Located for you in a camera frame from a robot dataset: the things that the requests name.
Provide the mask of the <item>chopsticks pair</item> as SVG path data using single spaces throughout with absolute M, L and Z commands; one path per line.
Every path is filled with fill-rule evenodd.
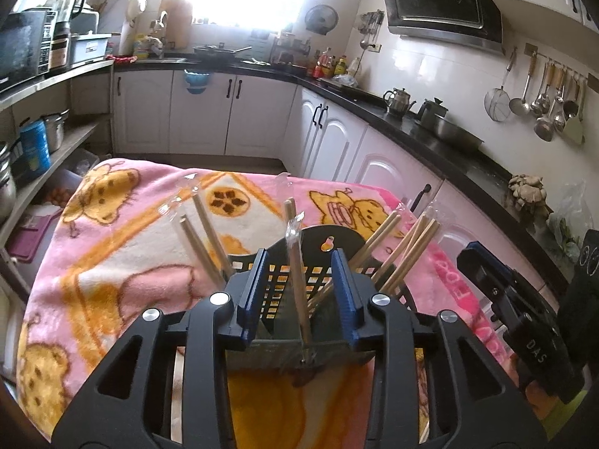
M 190 218 L 217 269 L 224 276 L 226 284 L 234 269 L 211 220 L 200 187 L 199 176 L 192 172 L 185 173 L 181 186 L 176 203 L 179 204 L 180 211 Z
M 308 317 L 308 299 L 305 295 L 305 272 L 301 256 L 301 220 L 298 214 L 286 223 L 285 241 L 289 264 L 289 280 L 294 292 L 294 306 L 298 315 L 299 335 L 301 336 L 301 359 L 308 364 L 312 359 L 312 333 Z
M 275 188 L 282 217 L 284 222 L 288 223 L 297 215 L 297 205 L 294 200 L 294 183 L 291 181 L 291 175 L 288 172 L 278 174 L 275 177 Z
M 158 213 L 170 221 L 194 266 L 206 273 L 216 290 L 223 290 L 224 276 L 217 269 L 188 215 L 180 211 L 179 204 L 164 203 L 158 207 Z
M 348 266 L 351 268 L 351 270 L 355 270 L 362 266 L 362 264 L 372 256 L 373 251 L 379 247 L 383 240 L 393 232 L 400 221 L 401 214 L 398 209 L 394 209 L 383 222 L 383 224 L 365 242 L 365 245 L 348 261 Z M 330 280 L 308 302 L 309 315 L 312 315 L 315 312 L 318 304 L 324 300 L 332 290 L 333 280 Z
M 450 219 L 450 211 L 440 202 L 430 203 L 417 218 L 400 243 L 372 276 L 377 291 L 396 295 L 407 274 Z

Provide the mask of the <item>black plastic utensil basket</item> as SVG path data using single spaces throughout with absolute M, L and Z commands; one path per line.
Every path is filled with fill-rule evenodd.
M 267 249 L 268 269 L 264 281 L 263 302 L 258 309 L 257 333 L 242 352 L 228 351 L 229 370 L 322 370 L 349 363 L 364 364 L 376 358 L 381 370 L 392 376 L 417 377 L 414 350 L 407 358 L 389 356 L 384 360 L 374 351 L 351 350 L 342 336 L 335 296 L 325 288 L 332 285 L 331 253 L 341 248 L 353 256 L 365 246 L 365 240 L 349 228 L 319 225 L 301 232 L 301 254 L 305 264 L 308 293 L 308 320 L 312 332 L 311 359 L 301 360 L 301 335 L 294 293 L 286 289 L 289 277 L 287 247 L 284 239 Z

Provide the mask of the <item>pink cartoon blanket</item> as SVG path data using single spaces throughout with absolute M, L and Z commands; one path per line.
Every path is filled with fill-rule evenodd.
M 281 206 L 293 197 L 304 225 L 336 224 L 371 236 L 392 211 L 400 224 L 375 252 L 385 260 L 414 224 L 380 187 L 265 174 L 184 170 L 111 159 L 91 169 L 67 203 L 20 333 L 16 384 L 27 417 L 50 436 L 89 373 L 148 307 L 178 312 L 210 294 L 207 273 L 188 257 L 161 211 L 174 198 L 196 214 L 198 183 L 225 250 L 255 253 L 283 236 Z M 332 368 L 304 386 L 280 372 L 229 375 L 241 448 L 356 448 L 365 440 L 371 366 Z

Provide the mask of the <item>steel pot on counter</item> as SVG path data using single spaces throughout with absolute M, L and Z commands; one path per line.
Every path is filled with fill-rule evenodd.
M 438 98 L 424 100 L 416 114 L 416 121 L 419 126 L 431 132 L 435 138 L 445 144 L 465 154 L 476 152 L 483 141 L 454 124 L 448 118 L 448 113 L 449 110 L 443 106 L 442 100 Z

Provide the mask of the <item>steel kettle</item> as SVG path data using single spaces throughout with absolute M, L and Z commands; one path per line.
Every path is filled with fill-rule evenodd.
M 404 117 L 408 110 L 414 106 L 415 100 L 411 99 L 410 94 L 405 89 L 393 88 L 387 90 L 383 95 L 388 114 L 395 117 Z

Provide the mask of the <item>blue hanging bin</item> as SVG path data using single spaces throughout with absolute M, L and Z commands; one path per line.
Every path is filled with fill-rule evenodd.
M 207 87 L 210 83 L 211 74 L 185 70 L 184 78 L 188 93 L 199 95 L 207 90 Z

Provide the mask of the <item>stacked steel pots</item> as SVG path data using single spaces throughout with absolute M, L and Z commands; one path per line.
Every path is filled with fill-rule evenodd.
M 16 185 L 10 167 L 10 150 L 6 142 L 0 143 L 0 221 L 10 216 L 16 202 Z

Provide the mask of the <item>blue tin can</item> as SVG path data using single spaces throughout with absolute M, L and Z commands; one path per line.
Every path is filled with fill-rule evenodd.
M 45 122 L 38 119 L 24 126 L 20 129 L 19 138 L 28 175 L 35 178 L 45 173 L 51 166 Z

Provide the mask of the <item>black range hood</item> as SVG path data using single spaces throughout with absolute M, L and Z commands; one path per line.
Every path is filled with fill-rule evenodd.
M 502 14 L 492 0 L 384 0 L 391 34 L 502 54 Z

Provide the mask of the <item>black frying pan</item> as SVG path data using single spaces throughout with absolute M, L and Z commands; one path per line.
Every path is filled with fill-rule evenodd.
M 231 61 L 238 57 L 239 54 L 252 50 L 251 46 L 243 47 L 236 50 L 226 49 L 218 46 L 197 46 L 193 47 L 194 55 L 201 60 L 218 60 Z

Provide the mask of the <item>white upper cabinet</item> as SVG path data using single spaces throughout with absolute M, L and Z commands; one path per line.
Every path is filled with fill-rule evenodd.
M 598 19 L 582 0 L 492 1 L 513 30 L 598 68 Z

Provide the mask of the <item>wooden cutting board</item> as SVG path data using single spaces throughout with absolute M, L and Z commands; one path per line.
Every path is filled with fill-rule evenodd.
M 190 43 L 192 5 L 186 0 L 161 0 L 159 14 L 165 13 L 165 45 L 170 50 L 184 50 Z

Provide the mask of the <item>blue grey storage box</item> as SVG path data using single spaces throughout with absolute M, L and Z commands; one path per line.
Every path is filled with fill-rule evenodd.
M 69 66 L 79 67 L 103 61 L 111 34 L 73 34 L 70 37 Z

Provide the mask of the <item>black microwave oven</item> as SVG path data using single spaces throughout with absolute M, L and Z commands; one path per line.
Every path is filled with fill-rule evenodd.
M 8 14 L 1 27 L 1 91 L 49 71 L 55 23 L 56 13 L 50 8 Z

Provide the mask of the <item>blender jug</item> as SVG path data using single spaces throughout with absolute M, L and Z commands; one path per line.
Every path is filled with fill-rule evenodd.
M 55 0 L 53 8 L 56 12 L 56 21 L 69 23 L 74 17 L 80 15 L 84 4 L 85 0 Z

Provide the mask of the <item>black wall fan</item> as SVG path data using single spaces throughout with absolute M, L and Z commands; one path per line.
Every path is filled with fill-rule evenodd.
M 339 15 L 330 5 L 318 4 L 305 14 L 305 29 L 320 36 L 326 36 L 337 27 Z

